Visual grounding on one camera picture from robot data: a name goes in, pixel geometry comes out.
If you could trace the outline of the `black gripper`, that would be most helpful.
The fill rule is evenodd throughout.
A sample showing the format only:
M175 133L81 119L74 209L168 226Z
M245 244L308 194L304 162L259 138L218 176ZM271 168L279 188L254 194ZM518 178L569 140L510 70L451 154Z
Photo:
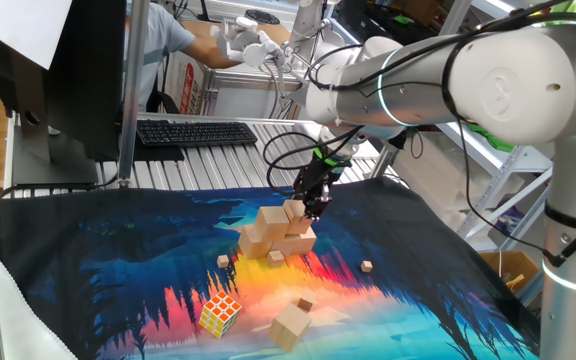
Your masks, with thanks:
M351 166L349 160L330 161L313 157L309 164L302 168L293 183L292 199L305 203L305 216L318 220L332 201L330 187L343 171Z

